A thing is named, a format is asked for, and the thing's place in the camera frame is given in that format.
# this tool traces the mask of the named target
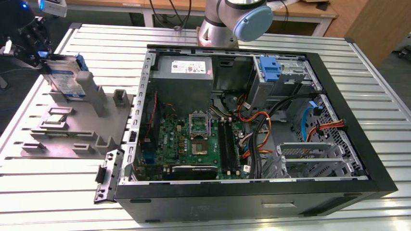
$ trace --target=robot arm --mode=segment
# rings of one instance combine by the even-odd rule
[[[229,47],[257,40],[273,23],[266,0],[207,0],[199,42],[206,47]]]
[[[46,18],[35,17],[25,0],[0,0],[0,38],[6,46],[0,58],[22,67],[42,66],[43,54],[51,53]]]

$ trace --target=blue plastic latch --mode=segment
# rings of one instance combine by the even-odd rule
[[[314,108],[318,108],[318,109],[324,110],[324,107],[318,106],[316,101],[310,101],[310,104],[313,105]]]
[[[277,82],[282,75],[282,66],[274,57],[259,58],[259,65],[265,73],[266,82]]]

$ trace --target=sticker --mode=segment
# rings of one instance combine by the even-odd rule
[[[245,106],[247,109],[251,108],[251,105],[250,105],[247,102],[243,103],[243,106]]]
[[[171,73],[206,74],[205,61],[174,61]]]
[[[123,6],[142,6],[141,4],[135,4],[135,3],[123,3]]]
[[[322,14],[322,17],[325,17],[325,18],[336,18],[336,15],[332,15],[332,14]]]
[[[53,82],[67,97],[85,98],[86,93],[82,85],[75,81],[73,71],[51,70]]]
[[[245,165],[243,172],[251,172],[251,167],[249,165]]]

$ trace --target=motherboard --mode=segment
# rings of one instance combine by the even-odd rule
[[[146,165],[137,167],[139,180],[166,180],[177,166],[190,171],[199,168],[205,177],[202,168],[215,167],[217,179],[242,179],[235,143],[243,135],[243,123],[211,118],[206,124],[199,119],[190,122],[190,118],[162,120],[158,149],[143,153]],[[193,136],[193,131],[205,129],[207,136]]]

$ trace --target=blue cable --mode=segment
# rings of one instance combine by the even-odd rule
[[[310,112],[312,109],[314,109],[314,107],[306,108],[306,111],[305,111],[304,117],[302,117],[302,136],[304,136],[305,142],[308,140],[306,121],[308,121],[308,116],[309,116],[309,112]]]

